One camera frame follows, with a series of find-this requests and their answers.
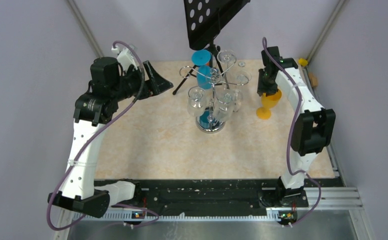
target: gray floor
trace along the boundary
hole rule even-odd
[[[111,222],[82,221],[68,240],[356,240],[348,211],[316,211],[293,228],[275,222],[156,222],[131,230]]]

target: wooden block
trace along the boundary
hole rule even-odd
[[[312,88],[315,88],[318,86],[318,78],[311,72],[308,74],[309,80],[310,80],[310,85]]]

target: yellow object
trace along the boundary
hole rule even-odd
[[[309,64],[309,62],[304,58],[300,58],[298,60],[298,64],[300,64],[302,67],[306,67]]]
[[[274,95],[266,96],[266,94],[263,94],[260,98],[262,107],[256,110],[256,115],[260,119],[269,119],[271,117],[271,108],[278,104],[282,96],[283,93],[279,89]]]

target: cable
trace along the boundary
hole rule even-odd
[[[303,221],[303,219],[305,219],[305,217],[307,217],[311,212],[313,212],[313,210],[315,210],[315,208],[319,204],[319,201],[321,200],[322,189],[321,189],[321,185],[316,180],[311,178],[311,176],[306,171],[300,169],[300,170],[293,172],[293,170],[291,170],[290,143],[291,143],[291,140],[293,138],[294,124],[296,123],[297,116],[298,116],[298,114],[300,112],[300,108],[302,106],[302,93],[300,92],[299,86],[296,85],[296,81],[294,81],[294,79],[291,77],[291,75],[269,53],[268,41],[266,40],[266,37],[263,37],[262,45],[263,45],[263,49],[264,49],[264,52],[266,53],[267,57],[272,61],[273,64],[275,64],[279,68],[279,70],[281,72],[283,72],[288,77],[288,79],[290,80],[292,85],[295,86],[295,90],[297,91],[297,95],[298,95],[298,103],[297,103],[297,106],[295,107],[294,117],[292,118],[292,121],[291,121],[291,127],[289,128],[288,142],[287,142],[287,148],[286,148],[286,162],[287,162],[288,172],[291,176],[294,176],[294,175],[299,174],[299,173],[306,174],[307,178],[313,184],[315,184],[319,190],[316,203],[304,216],[302,216],[300,219],[298,219],[295,223],[292,224],[292,226],[294,226],[294,225],[300,223],[301,221]]]
[[[144,88],[144,84],[146,82],[146,80],[144,79],[144,66],[143,66],[143,62],[141,62],[140,58],[138,57],[138,55],[135,53],[135,51],[126,43],[124,43],[123,41],[115,41],[113,43],[113,46],[116,45],[116,42],[119,43],[119,44],[122,44],[124,45],[125,47],[127,47],[131,52],[132,54],[135,56],[136,60],[138,61],[139,63],[139,68],[141,70],[141,86],[139,87],[139,90],[138,90],[138,93],[136,94],[135,98],[133,99],[133,101],[122,111],[120,112],[115,118],[113,118],[110,122],[108,122],[106,125],[104,125],[102,128],[100,128],[96,133],[94,133],[94,135],[92,135],[92,137],[90,137],[86,142],[85,144],[80,148],[79,152],[76,154],[75,158],[74,158],[74,162],[77,162],[79,160],[79,158],[81,157],[82,153],[85,151],[85,149],[88,147],[88,145],[90,145],[90,143],[98,136],[100,135],[102,132],[104,132],[104,130],[106,130],[108,127],[110,127],[110,125],[112,125],[114,122],[116,122],[120,117],[122,117],[127,111],[129,111],[129,109],[132,108],[132,106],[135,104],[135,102],[137,102],[137,100],[140,98],[140,95],[143,91],[143,88]],[[69,166],[69,168],[67,169],[67,171],[64,173],[64,176],[60,179],[60,181],[58,182],[57,186],[55,186],[54,188],[54,191],[52,192],[51,194],[51,197],[48,201],[48,207],[47,207],[47,214],[46,214],[46,218],[47,218],[47,224],[48,226],[54,230],[54,231],[61,231],[61,230],[65,230],[67,228],[70,228],[72,226],[74,226],[75,224],[79,223],[79,221],[81,221],[83,218],[85,218],[85,214],[83,214],[80,218],[78,218],[77,220],[75,220],[74,222],[70,223],[69,225],[67,226],[62,226],[62,227],[56,227],[53,225],[53,223],[51,222],[51,208],[53,206],[53,200],[56,198],[56,195],[57,195],[57,192],[59,191],[60,189],[60,186],[65,182],[66,178],[69,176],[69,174],[71,173],[71,171],[74,169],[75,165],[72,165],[72,166]]]
[[[144,222],[144,223],[140,223],[138,225],[132,225],[132,224],[127,224],[125,222],[112,222],[110,224],[107,224],[105,226],[103,226],[102,228],[100,228],[99,230],[97,230],[95,233],[93,233],[87,240],[90,240],[92,239],[94,236],[96,236],[97,234],[99,234],[101,231],[103,231],[104,229],[107,229],[111,226],[114,226],[114,225],[124,225],[124,226],[129,226],[133,229],[135,228],[140,228],[140,227],[144,227],[144,226],[147,226],[147,225],[150,225],[152,223],[155,223],[156,221],[159,220],[159,214],[157,214],[156,212],[152,211],[152,210],[149,210],[147,208],[144,208],[144,207],[137,207],[137,206],[131,206],[131,205],[126,205],[126,204],[123,204],[123,203],[117,203],[116,205],[113,205],[112,207],[122,207],[122,208],[131,208],[131,209],[137,209],[137,210],[140,210],[140,211],[143,211],[143,212],[147,212],[147,213],[151,213],[153,214],[154,216],[156,216],[157,218],[154,219],[154,220],[151,220],[151,221],[148,221],[148,222]]]

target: wall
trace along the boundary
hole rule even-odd
[[[52,238],[47,196],[94,58],[65,1],[0,0],[0,240]]]
[[[344,177],[388,239],[388,2],[349,1],[311,63]]]
[[[106,56],[112,56],[113,41],[122,40],[138,47],[143,61],[191,59],[183,0],[76,2]],[[284,57],[305,58],[336,4],[337,0],[251,0],[215,43],[234,50],[239,59],[260,59],[266,36]]]

